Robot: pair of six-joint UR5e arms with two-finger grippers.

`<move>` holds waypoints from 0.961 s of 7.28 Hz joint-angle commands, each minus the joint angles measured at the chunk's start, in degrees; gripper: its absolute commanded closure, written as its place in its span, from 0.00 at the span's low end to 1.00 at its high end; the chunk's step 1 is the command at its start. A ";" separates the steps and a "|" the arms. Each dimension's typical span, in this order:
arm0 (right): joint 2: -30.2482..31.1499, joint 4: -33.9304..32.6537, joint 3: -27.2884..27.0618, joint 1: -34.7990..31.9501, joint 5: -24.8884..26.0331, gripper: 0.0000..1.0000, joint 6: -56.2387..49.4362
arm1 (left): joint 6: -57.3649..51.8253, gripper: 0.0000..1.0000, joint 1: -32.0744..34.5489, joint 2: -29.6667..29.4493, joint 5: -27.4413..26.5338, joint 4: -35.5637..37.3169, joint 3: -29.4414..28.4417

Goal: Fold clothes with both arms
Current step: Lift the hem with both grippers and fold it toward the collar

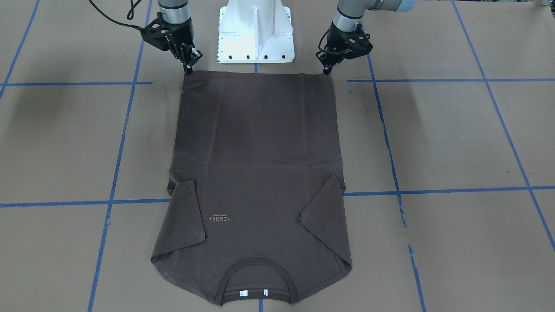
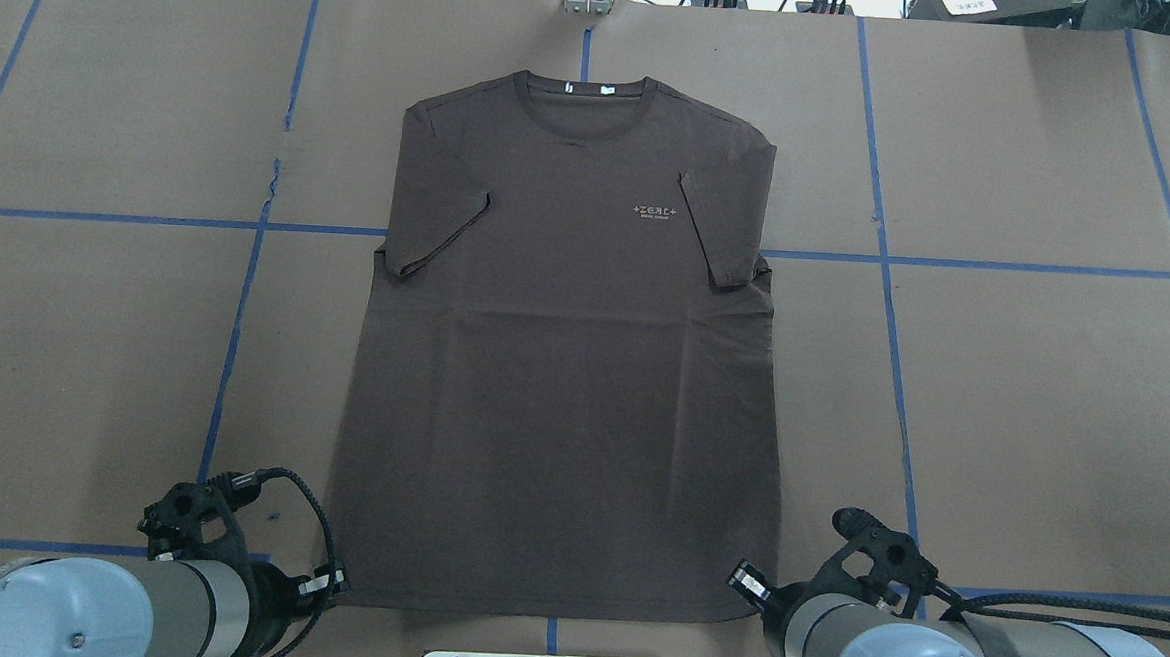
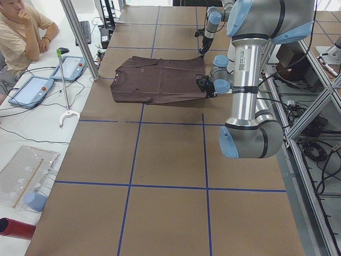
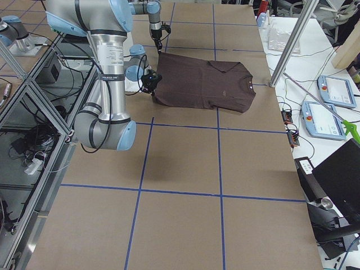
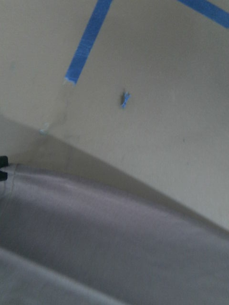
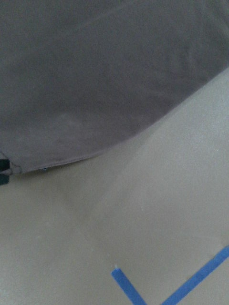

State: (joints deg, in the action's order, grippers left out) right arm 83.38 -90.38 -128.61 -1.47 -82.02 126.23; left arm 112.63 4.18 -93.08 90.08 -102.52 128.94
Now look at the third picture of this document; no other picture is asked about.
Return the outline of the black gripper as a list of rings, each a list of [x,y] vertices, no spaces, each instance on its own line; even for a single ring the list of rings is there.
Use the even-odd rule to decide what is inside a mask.
[[[210,49],[211,45],[213,42],[213,38],[209,38],[204,36],[202,39],[202,47],[199,50],[199,53],[204,57],[205,54],[208,52],[208,50]]]
[[[196,84],[201,92],[206,92],[206,98],[215,98],[216,92],[209,76],[196,75]]]

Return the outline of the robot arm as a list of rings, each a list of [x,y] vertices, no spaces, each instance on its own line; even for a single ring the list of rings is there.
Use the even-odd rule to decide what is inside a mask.
[[[210,49],[215,34],[218,31],[218,27],[221,22],[227,22],[234,6],[235,1],[221,1],[222,8],[219,9],[212,6],[206,11],[207,24],[202,28],[198,29],[195,33],[195,37],[202,36],[202,47],[199,49],[199,53],[203,58]]]
[[[268,158],[282,145],[282,127],[258,97],[266,44],[293,43],[311,35],[314,1],[223,1],[207,10],[207,26],[196,32],[205,54],[218,26],[226,22],[227,55],[217,55],[210,73],[197,76],[208,97],[231,92],[232,109],[220,128],[220,148],[228,158]]]

